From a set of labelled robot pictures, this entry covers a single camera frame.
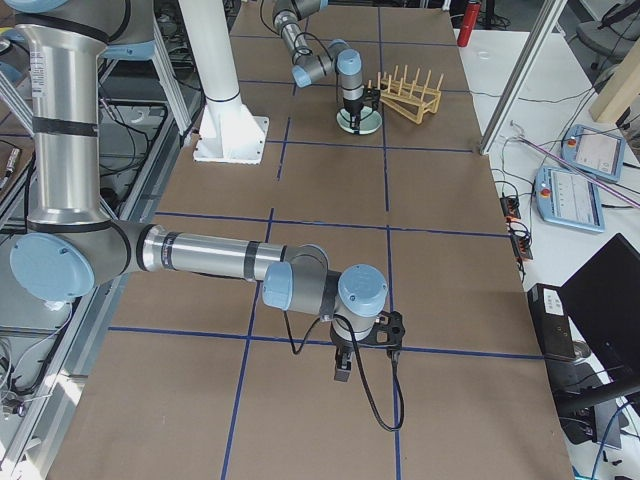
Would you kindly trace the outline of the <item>orange black usb hub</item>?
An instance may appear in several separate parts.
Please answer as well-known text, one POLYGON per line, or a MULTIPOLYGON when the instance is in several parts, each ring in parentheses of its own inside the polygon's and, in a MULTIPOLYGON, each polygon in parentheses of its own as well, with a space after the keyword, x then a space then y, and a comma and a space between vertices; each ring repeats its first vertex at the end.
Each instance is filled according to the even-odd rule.
POLYGON ((520 220, 520 200, 517 195, 502 195, 500 205, 506 221, 520 220))

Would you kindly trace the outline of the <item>office chair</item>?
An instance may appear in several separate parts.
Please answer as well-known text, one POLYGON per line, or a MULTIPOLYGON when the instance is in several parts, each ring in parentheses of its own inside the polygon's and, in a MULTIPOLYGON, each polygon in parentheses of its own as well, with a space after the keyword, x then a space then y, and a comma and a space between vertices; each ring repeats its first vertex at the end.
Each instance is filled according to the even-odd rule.
POLYGON ((639 39, 639 2, 616 3, 601 20, 580 23, 576 37, 595 53, 591 70, 601 70, 607 62, 621 62, 639 39))

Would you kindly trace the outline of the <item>far teach pendant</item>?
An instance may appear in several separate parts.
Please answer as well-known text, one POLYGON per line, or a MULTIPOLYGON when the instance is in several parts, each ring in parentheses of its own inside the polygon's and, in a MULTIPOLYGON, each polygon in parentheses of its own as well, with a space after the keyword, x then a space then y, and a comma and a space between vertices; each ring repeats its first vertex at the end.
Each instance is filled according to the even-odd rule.
POLYGON ((562 140, 562 158, 577 168, 608 181, 621 177, 626 141, 612 133, 573 125, 562 140))

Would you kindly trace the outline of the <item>black monitor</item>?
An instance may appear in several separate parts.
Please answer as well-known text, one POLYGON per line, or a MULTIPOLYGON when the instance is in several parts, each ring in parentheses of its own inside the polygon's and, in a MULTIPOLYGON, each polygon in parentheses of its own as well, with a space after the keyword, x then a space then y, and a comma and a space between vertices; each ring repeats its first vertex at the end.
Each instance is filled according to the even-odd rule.
POLYGON ((560 288, 569 317, 614 376, 639 372, 639 252, 615 234, 560 288))

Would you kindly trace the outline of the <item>black computer box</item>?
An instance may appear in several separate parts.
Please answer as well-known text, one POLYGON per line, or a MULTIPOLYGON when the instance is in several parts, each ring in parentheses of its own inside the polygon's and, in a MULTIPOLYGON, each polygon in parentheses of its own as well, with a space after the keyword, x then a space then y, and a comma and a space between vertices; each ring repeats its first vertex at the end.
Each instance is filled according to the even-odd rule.
POLYGON ((537 341, 547 359, 571 362, 575 359, 569 318, 556 286, 535 284, 527 299, 537 341))

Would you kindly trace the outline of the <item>near teach pendant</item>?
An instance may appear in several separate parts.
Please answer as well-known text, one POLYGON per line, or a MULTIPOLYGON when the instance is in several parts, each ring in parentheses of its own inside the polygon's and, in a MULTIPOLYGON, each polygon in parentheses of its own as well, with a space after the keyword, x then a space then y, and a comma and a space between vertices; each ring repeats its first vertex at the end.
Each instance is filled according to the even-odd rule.
POLYGON ((544 221, 594 233, 605 231, 599 192, 583 176, 544 165, 538 170, 534 185, 537 208, 544 221))

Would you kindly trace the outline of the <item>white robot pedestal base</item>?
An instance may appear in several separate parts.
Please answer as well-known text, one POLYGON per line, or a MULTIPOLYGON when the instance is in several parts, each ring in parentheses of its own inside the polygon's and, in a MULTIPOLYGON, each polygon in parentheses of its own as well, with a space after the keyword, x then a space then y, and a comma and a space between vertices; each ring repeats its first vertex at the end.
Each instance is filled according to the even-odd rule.
POLYGON ((199 162, 258 164, 269 126, 244 105, 223 3, 179 3, 206 99, 194 159, 199 162))

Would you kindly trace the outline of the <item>wooden beam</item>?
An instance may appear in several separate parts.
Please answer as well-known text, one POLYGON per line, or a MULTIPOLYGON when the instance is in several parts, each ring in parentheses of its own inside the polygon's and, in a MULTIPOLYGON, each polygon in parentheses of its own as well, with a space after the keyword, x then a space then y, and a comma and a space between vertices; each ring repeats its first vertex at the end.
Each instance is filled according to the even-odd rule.
POLYGON ((639 95, 640 45, 636 41, 589 109, 597 123, 614 123, 639 95))

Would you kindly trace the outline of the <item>aluminium frame post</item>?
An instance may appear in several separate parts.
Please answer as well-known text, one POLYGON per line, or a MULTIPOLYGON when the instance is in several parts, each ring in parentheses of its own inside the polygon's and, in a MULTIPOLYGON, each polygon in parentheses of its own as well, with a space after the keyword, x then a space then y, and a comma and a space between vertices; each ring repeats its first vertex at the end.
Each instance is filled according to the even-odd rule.
POLYGON ((510 110, 533 68, 547 37, 552 32, 567 0, 546 0, 521 50, 498 104, 479 144, 479 153, 487 155, 497 139, 510 110))

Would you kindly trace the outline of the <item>wooden plate rack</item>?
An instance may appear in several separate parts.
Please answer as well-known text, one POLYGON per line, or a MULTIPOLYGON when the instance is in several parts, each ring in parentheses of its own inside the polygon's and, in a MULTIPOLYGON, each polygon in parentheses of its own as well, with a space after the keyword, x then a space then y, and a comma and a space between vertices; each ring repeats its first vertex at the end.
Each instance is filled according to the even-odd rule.
POLYGON ((408 66, 402 72, 396 65, 392 73, 377 73, 374 81, 369 80, 365 86, 373 88, 379 95, 377 102, 398 113, 416 125, 421 125, 427 115, 435 115, 439 111, 444 75, 441 74, 434 86, 431 86, 432 71, 428 70, 423 81, 420 80, 421 69, 418 68, 412 79, 408 78, 408 66))

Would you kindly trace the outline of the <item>mint green plate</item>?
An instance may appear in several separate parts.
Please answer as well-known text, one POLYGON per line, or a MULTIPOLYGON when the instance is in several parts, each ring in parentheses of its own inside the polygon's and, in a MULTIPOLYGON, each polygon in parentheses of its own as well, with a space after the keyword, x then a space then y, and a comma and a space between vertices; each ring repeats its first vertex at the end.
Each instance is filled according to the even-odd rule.
POLYGON ((350 127, 350 115, 344 108, 337 113, 336 121, 342 130, 353 135, 369 135, 375 133, 383 123, 381 114, 369 106, 364 106, 361 111, 358 130, 350 127))

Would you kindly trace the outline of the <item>red bottle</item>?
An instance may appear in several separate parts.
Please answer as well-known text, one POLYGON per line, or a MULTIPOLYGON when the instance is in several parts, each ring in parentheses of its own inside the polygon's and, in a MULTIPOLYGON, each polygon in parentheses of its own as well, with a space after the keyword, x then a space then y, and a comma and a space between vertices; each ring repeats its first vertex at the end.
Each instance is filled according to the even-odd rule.
POLYGON ((469 0, 463 15, 462 23, 459 28, 457 37, 457 46, 464 48, 468 45, 471 34, 477 22, 477 17, 481 8, 481 2, 478 0, 469 0))

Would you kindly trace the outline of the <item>teach pendant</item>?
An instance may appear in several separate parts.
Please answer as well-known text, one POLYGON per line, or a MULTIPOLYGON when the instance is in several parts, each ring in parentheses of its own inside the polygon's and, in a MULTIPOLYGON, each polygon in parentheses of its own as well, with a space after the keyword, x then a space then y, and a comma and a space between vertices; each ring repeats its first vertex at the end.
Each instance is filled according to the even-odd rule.
POLYGON ((544 221, 594 233, 605 231, 599 192, 583 176, 544 165, 538 170, 534 185, 537 208, 544 221))
POLYGON ((608 181, 621 177, 626 141, 612 133, 573 125, 562 140, 562 158, 577 168, 608 181))

